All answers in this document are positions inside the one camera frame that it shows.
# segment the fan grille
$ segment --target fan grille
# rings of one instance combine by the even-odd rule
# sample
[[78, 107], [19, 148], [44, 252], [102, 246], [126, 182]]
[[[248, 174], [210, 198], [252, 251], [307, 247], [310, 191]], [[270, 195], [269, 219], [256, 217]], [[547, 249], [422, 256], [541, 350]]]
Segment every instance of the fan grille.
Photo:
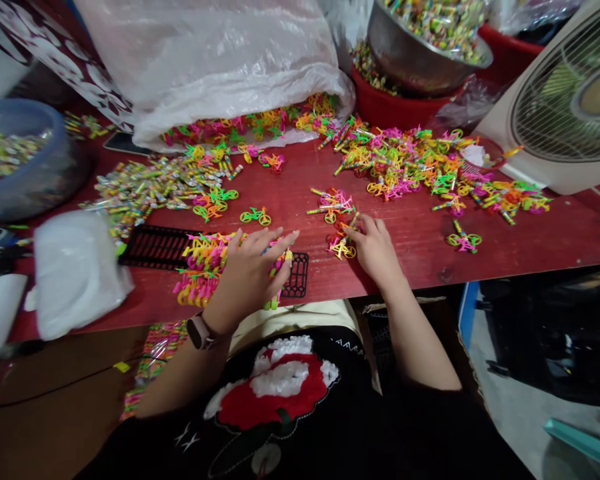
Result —
[[578, 118], [571, 102], [600, 70], [600, 10], [582, 22], [529, 76], [511, 129], [525, 150], [554, 162], [600, 161], [600, 119]]

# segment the wrist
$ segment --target wrist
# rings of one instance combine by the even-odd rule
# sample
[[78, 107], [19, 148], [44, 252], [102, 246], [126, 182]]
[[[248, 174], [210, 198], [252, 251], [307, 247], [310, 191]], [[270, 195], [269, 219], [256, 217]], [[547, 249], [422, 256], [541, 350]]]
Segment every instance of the wrist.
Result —
[[240, 324], [240, 320], [234, 319], [232, 314], [224, 311], [216, 303], [209, 303], [202, 316], [210, 332], [218, 337], [232, 336]]
[[386, 303], [392, 300], [400, 299], [405, 296], [406, 293], [411, 292], [411, 287], [407, 278], [402, 275], [391, 282], [386, 282], [379, 285], [380, 295], [384, 298]]

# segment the metal basin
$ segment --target metal basin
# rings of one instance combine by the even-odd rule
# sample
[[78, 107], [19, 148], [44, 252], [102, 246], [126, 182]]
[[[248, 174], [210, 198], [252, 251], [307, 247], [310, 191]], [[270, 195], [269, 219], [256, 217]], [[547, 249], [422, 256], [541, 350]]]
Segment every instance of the metal basin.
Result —
[[379, 68], [398, 85], [416, 95], [441, 97], [456, 90], [477, 69], [493, 61], [489, 46], [478, 37], [482, 63], [456, 59], [400, 25], [389, 9], [375, 0], [369, 19], [369, 46]]

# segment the red bucket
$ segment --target red bucket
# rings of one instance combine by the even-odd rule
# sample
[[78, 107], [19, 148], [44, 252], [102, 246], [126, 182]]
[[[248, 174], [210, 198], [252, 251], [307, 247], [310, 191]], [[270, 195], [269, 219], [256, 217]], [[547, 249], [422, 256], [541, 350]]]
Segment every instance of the red bucket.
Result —
[[478, 33], [491, 48], [493, 63], [485, 70], [476, 71], [476, 76], [498, 87], [514, 82], [544, 49], [540, 45], [503, 35], [488, 24], [480, 27]]
[[436, 99], [406, 99], [394, 97], [373, 88], [358, 72], [351, 69], [357, 90], [356, 108], [362, 120], [380, 129], [396, 127], [400, 130], [427, 128], [440, 108], [464, 92], [464, 85], [450, 97]]

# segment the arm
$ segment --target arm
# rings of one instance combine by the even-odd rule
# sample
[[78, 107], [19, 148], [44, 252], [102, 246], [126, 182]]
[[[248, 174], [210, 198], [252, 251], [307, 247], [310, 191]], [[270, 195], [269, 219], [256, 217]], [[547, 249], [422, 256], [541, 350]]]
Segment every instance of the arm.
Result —
[[204, 312], [209, 329], [222, 340], [211, 350], [196, 350], [190, 341], [182, 344], [158, 378], [147, 387], [136, 410], [138, 418], [183, 407], [218, 381], [227, 362], [231, 336], [238, 324], [262, 308], [289, 278], [291, 262], [285, 262], [273, 280], [269, 270], [271, 264], [298, 238], [298, 231], [286, 236], [262, 255], [281, 233], [282, 228], [260, 230], [250, 234], [239, 246], [242, 230], [238, 229], [227, 246], [227, 264], [218, 288]]
[[461, 390], [447, 352], [422, 312], [405, 278], [385, 223], [361, 215], [365, 234], [346, 233], [356, 242], [362, 268], [376, 282], [387, 304], [398, 368], [406, 377], [439, 390]]

